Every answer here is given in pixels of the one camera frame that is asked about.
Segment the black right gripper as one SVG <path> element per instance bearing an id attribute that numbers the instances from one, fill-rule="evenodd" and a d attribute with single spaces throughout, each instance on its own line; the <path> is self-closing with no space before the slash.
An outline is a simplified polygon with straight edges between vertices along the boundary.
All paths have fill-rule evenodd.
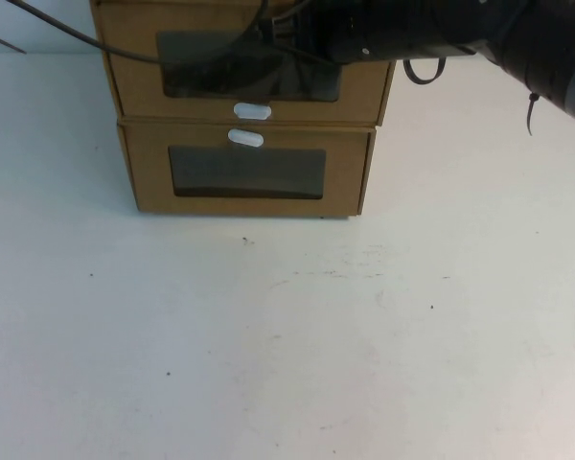
<path id="1" fill-rule="evenodd" d="M 365 60 L 363 1 L 297 1 L 266 20 L 266 43 L 329 64 Z"/>

